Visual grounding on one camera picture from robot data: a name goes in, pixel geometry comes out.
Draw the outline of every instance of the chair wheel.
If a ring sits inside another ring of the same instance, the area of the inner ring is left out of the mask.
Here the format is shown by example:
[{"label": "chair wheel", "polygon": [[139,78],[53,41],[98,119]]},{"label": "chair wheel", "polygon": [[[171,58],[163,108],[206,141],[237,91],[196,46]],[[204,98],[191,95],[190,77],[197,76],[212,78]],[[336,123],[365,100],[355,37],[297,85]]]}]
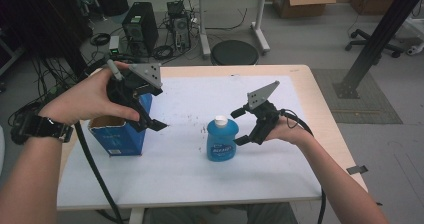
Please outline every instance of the chair wheel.
[{"label": "chair wheel", "polygon": [[392,57],[393,57],[393,58],[398,58],[398,57],[400,57],[400,52],[393,52],[393,53],[392,53]]}]

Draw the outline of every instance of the table leg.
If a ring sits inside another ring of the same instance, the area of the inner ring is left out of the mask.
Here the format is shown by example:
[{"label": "table leg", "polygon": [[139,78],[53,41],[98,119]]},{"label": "table leg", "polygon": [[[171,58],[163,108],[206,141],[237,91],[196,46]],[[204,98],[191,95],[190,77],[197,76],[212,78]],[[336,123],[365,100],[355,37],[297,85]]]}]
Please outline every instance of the table leg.
[{"label": "table leg", "polygon": [[252,22],[252,29],[261,44],[262,54],[269,52],[271,48],[268,45],[268,42],[265,39],[264,34],[261,30],[262,14],[264,12],[265,0],[259,0],[258,3],[258,13],[256,15],[256,22]]},{"label": "table leg", "polygon": [[203,58],[208,58],[211,55],[211,49],[209,47],[208,36],[206,35],[205,13],[203,11],[203,2],[204,0],[199,0],[200,44],[202,45]]},{"label": "table leg", "polygon": [[130,221],[128,224],[142,224],[144,217],[144,208],[138,207],[131,209]]}]

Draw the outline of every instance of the computer case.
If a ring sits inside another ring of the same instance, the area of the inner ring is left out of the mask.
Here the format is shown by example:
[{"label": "computer case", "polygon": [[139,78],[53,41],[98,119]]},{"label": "computer case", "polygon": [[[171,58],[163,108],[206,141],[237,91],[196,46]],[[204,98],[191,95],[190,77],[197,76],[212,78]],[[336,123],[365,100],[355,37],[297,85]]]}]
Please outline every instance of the computer case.
[{"label": "computer case", "polygon": [[170,22],[175,49],[186,52],[191,48],[189,15],[186,12],[174,15]]},{"label": "computer case", "polygon": [[122,27],[133,55],[152,55],[159,37],[152,3],[135,2],[122,22]]}]

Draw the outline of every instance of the metal gripper jaw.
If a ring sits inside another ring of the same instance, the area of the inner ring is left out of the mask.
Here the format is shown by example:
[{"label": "metal gripper jaw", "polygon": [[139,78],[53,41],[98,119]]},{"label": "metal gripper jaw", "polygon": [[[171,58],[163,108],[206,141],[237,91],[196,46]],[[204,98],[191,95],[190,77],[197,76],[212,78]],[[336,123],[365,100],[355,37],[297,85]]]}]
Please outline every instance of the metal gripper jaw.
[{"label": "metal gripper jaw", "polygon": [[233,118],[237,118],[244,115],[247,111],[254,114],[257,118],[256,125],[249,136],[244,135],[234,140],[237,145],[241,146],[249,142],[261,145],[275,127],[280,112],[268,101],[268,97],[271,96],[279,84],[279,81],[275,81],[254,92],[248,93],[248,103],[231,113]]}]

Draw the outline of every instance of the forearm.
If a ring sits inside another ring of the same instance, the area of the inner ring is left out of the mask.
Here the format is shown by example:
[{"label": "forearm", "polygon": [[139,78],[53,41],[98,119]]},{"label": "forearm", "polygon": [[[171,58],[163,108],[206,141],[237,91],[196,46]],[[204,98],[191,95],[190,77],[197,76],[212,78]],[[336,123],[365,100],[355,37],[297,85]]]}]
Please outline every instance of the forearm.
[{"label": "forearm", "polygon": [[29,138],[0,192],[0,223],[55,223],[62,143]]},{"label": "forearm", "polygon": [[371,196],[312,137],[298,144],[341,223],[388,223]]}]

